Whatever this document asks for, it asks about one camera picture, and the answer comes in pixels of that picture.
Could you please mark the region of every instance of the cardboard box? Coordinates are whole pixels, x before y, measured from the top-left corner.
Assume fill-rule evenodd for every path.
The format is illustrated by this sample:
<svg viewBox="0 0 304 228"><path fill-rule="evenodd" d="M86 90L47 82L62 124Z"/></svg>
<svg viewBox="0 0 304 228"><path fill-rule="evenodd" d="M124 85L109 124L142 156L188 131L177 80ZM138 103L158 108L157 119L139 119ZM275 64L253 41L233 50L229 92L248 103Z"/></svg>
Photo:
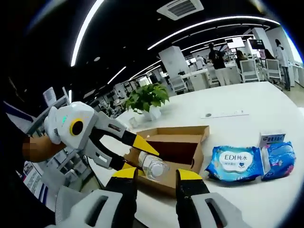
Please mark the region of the cardboard box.
<svg viewBox="0 0 304 228"><path fill-rule="evenodd" d="M160 182L139 176L139 183L175 197L176 170L182 168L200 172L204 160L201 142L208 137L209 126L154 128L137 134L145 138L170 167L168 174ZM124 157L138 164L139 153L139 150L131 148L130 153Z"/></svg>

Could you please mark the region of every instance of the blue wet wipes package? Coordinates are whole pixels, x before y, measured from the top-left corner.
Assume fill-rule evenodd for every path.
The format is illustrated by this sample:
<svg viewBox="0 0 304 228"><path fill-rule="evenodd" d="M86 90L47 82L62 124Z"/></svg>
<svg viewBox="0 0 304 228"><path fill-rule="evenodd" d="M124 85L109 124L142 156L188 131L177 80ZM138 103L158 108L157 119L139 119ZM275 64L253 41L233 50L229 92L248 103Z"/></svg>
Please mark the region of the blue wet wipes package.
<svg viewBox="0 0 304 228"><path fill-rule="evenodd" d="M261 153L265 172L263 181L287 176L294 169L295 152L291 142L267 145Z"/></svg>
<svg viewBox="0 0 304 228"><path fill-rule="evenodd" d="M257 147L217 146L206 169L211 178L225 181L253 181L264 174Z"/></svg>

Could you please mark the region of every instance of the black ceiling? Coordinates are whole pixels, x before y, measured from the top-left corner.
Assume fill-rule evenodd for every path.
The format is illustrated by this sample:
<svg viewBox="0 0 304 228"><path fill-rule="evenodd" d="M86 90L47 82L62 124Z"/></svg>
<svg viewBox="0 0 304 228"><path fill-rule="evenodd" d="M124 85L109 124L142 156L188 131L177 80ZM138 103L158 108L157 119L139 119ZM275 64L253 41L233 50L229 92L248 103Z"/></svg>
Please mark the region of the black ceiling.
<svg viewBox="0 0 304 228"><path fill-rule="evenodd" d="M59 96L62 86L67 90L72 89L74 99L82 100L86 93L106 85L126 66L110 85L102 89L101 93L104 93L116 83L128 80L156 62L158 53L171 46L172 42L192 33L240 23L276 26L256 19L224 20L194 27L147 50L171 33L208 19L234 15L263 17L264 14L247 0L201 0L203 11L174 21L156 11L170 0L105 0L88 26L76 65L70 67L78 32L95 0L62 2L30 31L24 30L23 39L17 43L11 78L19 96L25 104L30 105L26 109L31 110L29 112L33 115L44 108L42 93L50 86L58 91ZM184 49L211 39L240 35L251 27L236 25L216 28L184 38L174 45ZM200 47L189 49L184 55ZM100 57L100 60L94 62L96 57Z"/></svg>

